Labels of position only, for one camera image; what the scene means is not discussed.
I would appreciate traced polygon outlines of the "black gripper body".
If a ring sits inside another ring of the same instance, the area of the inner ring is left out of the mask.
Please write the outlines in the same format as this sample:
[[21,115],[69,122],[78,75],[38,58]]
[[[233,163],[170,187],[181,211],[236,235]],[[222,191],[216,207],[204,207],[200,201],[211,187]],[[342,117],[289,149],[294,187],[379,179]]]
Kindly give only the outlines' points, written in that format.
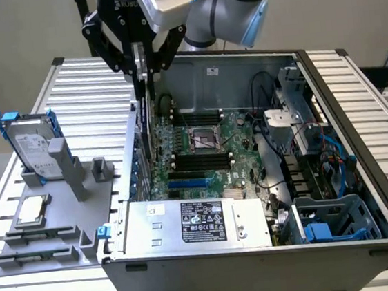
[[137,0],[97,0],[97,12],[120,40],[124,52],[130,52],[134,43],[142,44],[145,50],[153,48],[156,34],[147,23]]

